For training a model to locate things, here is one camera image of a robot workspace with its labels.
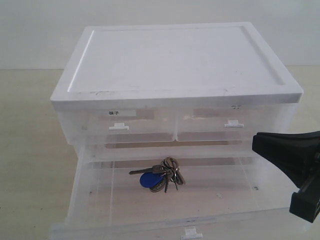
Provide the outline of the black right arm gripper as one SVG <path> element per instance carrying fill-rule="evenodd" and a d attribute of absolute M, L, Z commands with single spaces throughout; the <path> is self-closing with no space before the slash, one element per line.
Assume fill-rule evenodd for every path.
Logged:
<path fill-rule="evenodd" d="M 299 188 L 289 212 L 313 223 L 320 213 L 320 132 L 258 132 L 252 150 L 279 168 Z"/>

